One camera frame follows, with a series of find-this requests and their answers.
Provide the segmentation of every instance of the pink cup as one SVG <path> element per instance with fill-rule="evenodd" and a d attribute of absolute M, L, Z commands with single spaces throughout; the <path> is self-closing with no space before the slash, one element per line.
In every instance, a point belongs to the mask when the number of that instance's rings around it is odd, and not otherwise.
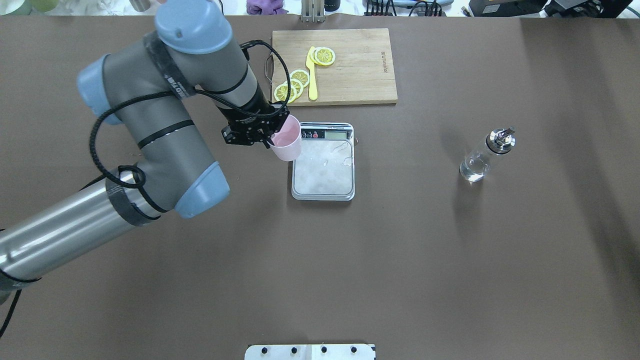
<path fill-rule="evenodd" d="M 302 152 L 302 137 L 300 135 L 300 122 L 296 117 L 289 115 L 279 133 L 271 135 L 273 145 L 271 148 L 276 156 L 283 161 L 292 161 Z"/>

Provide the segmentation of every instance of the black cylinder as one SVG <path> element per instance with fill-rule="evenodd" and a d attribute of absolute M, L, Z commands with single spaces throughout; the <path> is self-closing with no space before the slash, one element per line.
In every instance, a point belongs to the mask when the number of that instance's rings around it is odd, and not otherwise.
<path fill-rule="evenodd" d="M 324 0 L 324 10 L 334 12 L 340 7 L 340 0 Z"/>

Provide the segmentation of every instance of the lemon slice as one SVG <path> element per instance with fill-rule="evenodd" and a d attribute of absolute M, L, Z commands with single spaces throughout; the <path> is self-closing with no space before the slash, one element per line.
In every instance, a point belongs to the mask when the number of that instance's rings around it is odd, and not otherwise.
<path fill-rule="evenodd" d="M 293 88 L 293 90 L 296 91 L 296 97 L 294 98 L 297 99 L 302 95 L 302 90 L 305 88 L 305 85 L 303 85 L 302 81 L 298 80 L 298 79 L 291 79 L 291 87 Z"/>
<path fill-rule="evenodd" d="M 309 73 L 305 70 L 298 69 L 294 70 L 289 77 L 293 79 L 300 80 L 302 82 L 302 87 L 307 87 L 309 85 Z"/>
<path fill-rule="evenodd" d="M 316 47 L 313 60 L 318 65 L 329 66 L 335 61 L 335 52 L 328 47 Z"/>
<path fill-rule="evenodd" d="M 275 90 L 273 90 L 273 97 L 276 99 L 276 101 L 284 101 L 287 98 L 287 91 L 289 91 L 289 85 L 287 85 L 287 83 L 280 84 L 276 86 Z M 293 100 L 295 100 L 297 96 L 300 95 L 296 91 L 296 88 L 292 88 L 291 95 L 289 96 L 289 102 L 293 102 Z"/>

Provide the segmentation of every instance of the robotic arm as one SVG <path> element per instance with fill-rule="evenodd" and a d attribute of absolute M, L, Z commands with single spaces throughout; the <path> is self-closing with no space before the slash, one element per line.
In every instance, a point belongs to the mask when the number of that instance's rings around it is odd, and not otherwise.
<path fill-rule="evenodd" d="M 3 291 L 24 288 L 171 209 L 191 218 L 228 195 L 222 170 L 181 99 L 196 93 L 214 98 L 228 120 L 222 135 L 231 144 L 262 142 L 268 148 L 288 116 L 284 103 L 267 102 L 246 48 L 210 0 L 169 0 L 159 8 L 155 25 L 157 31 L 103 56 L 77 81 L 85 103 L 102 114 L 91 143 L 102 119 L 122 123 L 144 160 L 108 172 L 92 148 L 101 178 L 2 231 L 0 299 Z"/>

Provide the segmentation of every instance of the purple cloth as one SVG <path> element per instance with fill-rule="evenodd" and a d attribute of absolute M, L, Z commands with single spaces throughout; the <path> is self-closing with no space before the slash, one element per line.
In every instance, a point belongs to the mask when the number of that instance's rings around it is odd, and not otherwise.
<path fill-rule="evenodd" d="M 282 8 L 282 0 L 246 0 L 246 13 L 249 15 L 278 15 L 288 13 Z"/>

